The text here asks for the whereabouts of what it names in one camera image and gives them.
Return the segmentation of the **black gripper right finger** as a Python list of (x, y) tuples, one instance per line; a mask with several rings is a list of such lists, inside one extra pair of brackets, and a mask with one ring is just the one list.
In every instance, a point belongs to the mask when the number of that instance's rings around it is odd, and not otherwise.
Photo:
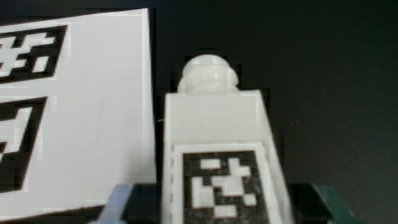
[(289, 185), (298, 224), (370, 224), (353, 212), (331, 185)]

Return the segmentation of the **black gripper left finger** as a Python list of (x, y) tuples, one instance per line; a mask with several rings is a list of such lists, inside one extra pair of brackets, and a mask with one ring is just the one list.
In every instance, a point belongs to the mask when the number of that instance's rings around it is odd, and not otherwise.
[(100, 217), (90, 224), (161, 224), (161, 185), (118, 185)]

